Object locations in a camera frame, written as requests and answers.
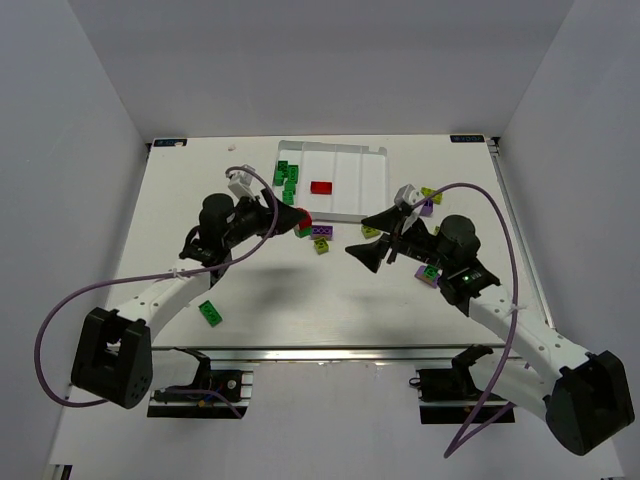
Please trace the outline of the red flower brick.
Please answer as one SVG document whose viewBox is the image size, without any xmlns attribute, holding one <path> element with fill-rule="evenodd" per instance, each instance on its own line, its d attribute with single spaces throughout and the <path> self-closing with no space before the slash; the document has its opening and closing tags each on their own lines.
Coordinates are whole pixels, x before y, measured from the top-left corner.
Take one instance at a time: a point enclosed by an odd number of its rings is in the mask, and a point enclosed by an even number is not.
<svg viewBox="0 0 640 480">
<path fill-rule="evenodd" d="M 313 223 L 311 214 L 304 208 L 298 207 L 297 210 L 303 215 L 303 218 L 297 223 L 297 228 L 299 230 L 311 228 Z"/>
</svg>

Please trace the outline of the red 2x4 brick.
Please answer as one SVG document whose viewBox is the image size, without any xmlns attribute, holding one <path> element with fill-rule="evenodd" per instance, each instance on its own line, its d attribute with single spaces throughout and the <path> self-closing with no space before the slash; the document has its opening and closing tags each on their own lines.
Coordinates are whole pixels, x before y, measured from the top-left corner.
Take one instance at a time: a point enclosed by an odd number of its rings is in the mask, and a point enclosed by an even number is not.
<svg viewBox="0 0 640 480">
<path fill-rule="evenodd" d="M 329 181 L 311 181 L 310 193 L 313 195 L 331 195 L 333 184 Z"/>
</svg>

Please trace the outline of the green 2x4 brick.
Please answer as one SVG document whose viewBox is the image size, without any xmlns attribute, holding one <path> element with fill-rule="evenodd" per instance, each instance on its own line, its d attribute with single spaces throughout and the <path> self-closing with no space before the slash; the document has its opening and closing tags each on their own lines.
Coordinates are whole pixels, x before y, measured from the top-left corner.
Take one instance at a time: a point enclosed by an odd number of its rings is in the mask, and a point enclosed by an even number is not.
<svg viewBox="0 0 640 480">
<path fill-rule="evenodd" d="M 283 186 L 288 177 L 289 163 L 286 160 L 277 160 L 273 175 L 273 185 Z"/>
</svg>

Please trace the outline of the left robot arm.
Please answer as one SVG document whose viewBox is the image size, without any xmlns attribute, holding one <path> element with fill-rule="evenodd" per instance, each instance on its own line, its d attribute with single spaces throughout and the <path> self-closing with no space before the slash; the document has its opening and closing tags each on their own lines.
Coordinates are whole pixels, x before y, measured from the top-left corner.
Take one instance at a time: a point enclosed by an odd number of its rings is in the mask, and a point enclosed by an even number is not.
<svg viewBox="0 0 640 480">
<path fill-rule="evenodd" d="M 166 278 L 154 281 L 111 310 L 96 307 L 86 316 L 71 371 L 71 383 L 103 400 L 131 409 L 153 380 L 152 343 L 189 303 L 210 290 L 226 273 L 232 249 L 243 241 L 281 235 L 305 214 L 278 199 L 227 194 L 206 197 L 199 223 L 185 238 Z"/>
</svg>

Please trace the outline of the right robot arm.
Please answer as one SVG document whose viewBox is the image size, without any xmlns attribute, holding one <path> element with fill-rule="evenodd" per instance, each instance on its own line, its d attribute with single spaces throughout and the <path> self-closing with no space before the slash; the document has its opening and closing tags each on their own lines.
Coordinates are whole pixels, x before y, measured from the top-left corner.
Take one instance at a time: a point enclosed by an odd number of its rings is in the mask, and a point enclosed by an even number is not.
<svg viewBox="0 0 640 480">
<path fill-rule="evenodd" d="M 506 348 L 529 365 L 506 365 L 492 383 L 498 355 L 488 347 L 470 347 L 452 362 L 465 389 L 490 389 L 529 411 L 579 456 L 634 422 L 622 361 L 609 351 L 588 351 L 518 307 L 478 260 L 480 240 L 470 219 L 449 215 L 431 234 L 422 220 L 406 227 L 407 217 L 406 207 L 392 207 L 364 219 L 364 225 L 382 230 L 382 236 L 345 250 L 371 272 L 392 263 L 396 255 L 433 263 L 441 271 L 438 288 L 444 299 L 504 340 Z"/>
</svg>

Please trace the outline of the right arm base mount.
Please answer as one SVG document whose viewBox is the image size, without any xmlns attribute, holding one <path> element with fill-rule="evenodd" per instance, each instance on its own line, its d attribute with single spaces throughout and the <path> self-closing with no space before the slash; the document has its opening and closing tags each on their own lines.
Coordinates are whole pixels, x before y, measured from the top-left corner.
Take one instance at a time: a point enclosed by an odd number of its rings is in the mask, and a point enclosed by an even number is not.
<svg viewBox="0 0 640 480">
<path fill-rule="evenodd" d="M 416 371 L 408 384 L 418 392 L 422 425 L 462 425 L 479 400 L 470 367 L 492 354 L 488 346 L 472 345 L 454 356 L 446 367 L 426 367 Z"/>
</svg>

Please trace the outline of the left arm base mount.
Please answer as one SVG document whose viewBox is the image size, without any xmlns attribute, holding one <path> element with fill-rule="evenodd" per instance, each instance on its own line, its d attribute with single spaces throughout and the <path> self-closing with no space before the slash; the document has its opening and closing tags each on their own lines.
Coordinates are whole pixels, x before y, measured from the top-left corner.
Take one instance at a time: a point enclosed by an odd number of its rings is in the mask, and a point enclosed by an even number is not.
<svg viewBox="0 0 640 480">
<path fill-rule="evenodd" d="M 253 379 L 250 366 L 205 351 L 156 350 L 147 416 L 240 420 L 248 410 Z"/>
</svg>

